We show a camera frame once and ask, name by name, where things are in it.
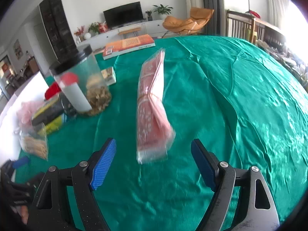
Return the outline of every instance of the metal screw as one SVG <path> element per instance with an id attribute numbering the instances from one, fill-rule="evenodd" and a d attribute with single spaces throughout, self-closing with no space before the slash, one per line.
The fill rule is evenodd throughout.
<path id="1" fill-rule="evenodd" d="M 50 166 L 48 169 L 49 172 L 53 172 L 55 170 L 56 170 L 56 166 Z"/>
<path id="2" fill-rule="evenodd" d="M 258 168 L 257 166 L 252 166 L 252 167 L 251 167 L 251 170 L 252 170 L 253 172 L 259 172 L 259 168 Z"/>
<path id="3" fill-rule="evenodd" d="M 88 165 L 88 162 L 87 161 L 81 161 L 80 163 L 79 163 L 79 166 L 81 166 L 81 167 L 86 167 Z"/>
<path id="4" fill-rule="evenodd" d="M 220 165 L 221 165 L 222 167 L 228 167 L 228 166 L 229 166 L 229 164 L 228 164 L 227 162 L 225 162 L 225 161 L 222 161 L 222 162 L 220 163 Z"/>

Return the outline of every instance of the white plant pot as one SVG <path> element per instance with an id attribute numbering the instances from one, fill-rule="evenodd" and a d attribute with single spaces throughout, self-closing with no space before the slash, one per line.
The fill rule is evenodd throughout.
<path id="1" fill-rule="evenodd" d="M 167 14 L 159 14 L 161 20 L 165 20 L 167 16 Z"/>
<path id="2" fill-rule="evenodd" d="M 89 40 L 91 38 L 91 34 L 90 33 L 85 33 L 84 34 L 84 39 L 85 40 Z"/>

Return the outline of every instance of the green tablecloth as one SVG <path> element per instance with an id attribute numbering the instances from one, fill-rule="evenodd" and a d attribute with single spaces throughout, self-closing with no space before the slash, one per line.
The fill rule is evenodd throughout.
<path id="1" fill-rule="evenodd" d="M 283 221 L 308 186 L 306 91 L 247 41 L 189 36 L 155 43 L 107 61 L 97 55 L 102 69 L 113 66 L 116 72 L 111 104 L 100 115 L 80 116 L 48 136 L 48 162 L 31 157 L 29 166 L 18 169 L 16 181 L 51 165 L 75 166 L 113 137 L 115 159 L 94 193 L 111 230 L 194 230 L 213 195 L 190 153 L 191 141 L 199 138 L 233 167 L 258 166 Z M 163 104 L 177 136 L 166 160 L 138 165 L 138 77 L 142 63 L 159 48 L 166 49 Z M 224 227 L 231 224 L 237 193 Z M 71 188 L 69 196 L 76 225 L 83 228 Z"/>

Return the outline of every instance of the television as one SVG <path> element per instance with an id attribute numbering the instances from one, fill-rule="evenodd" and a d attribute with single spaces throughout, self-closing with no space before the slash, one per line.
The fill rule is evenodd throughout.
<path id="1" fill-rule="evenodd" d="M 143 20 L 140 2 L 129 3 L 106 10 L 104 11 L 104 16 L 109 28 Z"/>

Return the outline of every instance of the orange lounge chair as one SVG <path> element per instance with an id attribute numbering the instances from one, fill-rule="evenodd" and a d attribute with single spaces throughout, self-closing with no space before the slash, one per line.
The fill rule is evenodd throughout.
<path id="1" fill-rule="evenodd" d="M 187 18 L 186 20 L 168 16 L 163 23 L 163 27 L 168 30 L 164 36 L 169 32 L 177 33 L 179 35 L 197 33 L 207 24 L 213 13 L 213 9 L 192 7 L 190 9 L 190 18 Z"/>

